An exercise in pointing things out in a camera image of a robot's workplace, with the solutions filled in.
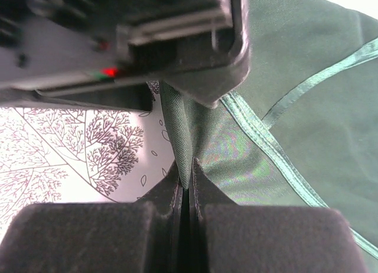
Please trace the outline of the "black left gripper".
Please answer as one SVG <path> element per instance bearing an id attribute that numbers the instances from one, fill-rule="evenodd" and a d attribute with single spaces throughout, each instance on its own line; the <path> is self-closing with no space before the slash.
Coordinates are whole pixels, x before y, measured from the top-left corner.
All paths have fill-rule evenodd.
<path id="1" fill-rule="evenodd" d="M 208 108 L 250 70 L 248 0 L 1 0 L 1 106 L 150 111 L 158 80 Z"/>

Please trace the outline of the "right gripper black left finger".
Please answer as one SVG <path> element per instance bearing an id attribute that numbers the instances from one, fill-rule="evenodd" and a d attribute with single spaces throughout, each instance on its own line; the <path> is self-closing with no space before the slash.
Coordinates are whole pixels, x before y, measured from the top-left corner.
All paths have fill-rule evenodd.
<path id="1" fill-rule="evenodd" d="M 1 242 L 2 272 L 174 272 L 178 170 L 133 203 L 32 204 Z"/>

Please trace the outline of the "dark green cloth napkin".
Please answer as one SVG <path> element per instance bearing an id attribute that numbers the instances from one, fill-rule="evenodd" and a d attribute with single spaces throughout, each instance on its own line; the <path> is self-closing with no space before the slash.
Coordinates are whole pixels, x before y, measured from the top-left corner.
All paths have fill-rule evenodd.
<path id="1" fill-rule="evenodd" d="M 377 20 L 326 0 L 249 0 L 252 67 L 215 109 L 160 84 L 181 181 L 238 204 L 330 207 L 377 271 Z"/>

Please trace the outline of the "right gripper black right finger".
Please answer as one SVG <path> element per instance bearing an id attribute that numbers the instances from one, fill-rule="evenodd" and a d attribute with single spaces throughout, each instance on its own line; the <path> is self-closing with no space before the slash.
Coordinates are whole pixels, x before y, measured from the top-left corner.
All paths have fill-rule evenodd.
<path id="1" fill-rule="evenodd" d="M 190 180 L 193 272 L 367 272 L 343 216 L 323 207 L 240 206 L 205 175 Z"/>

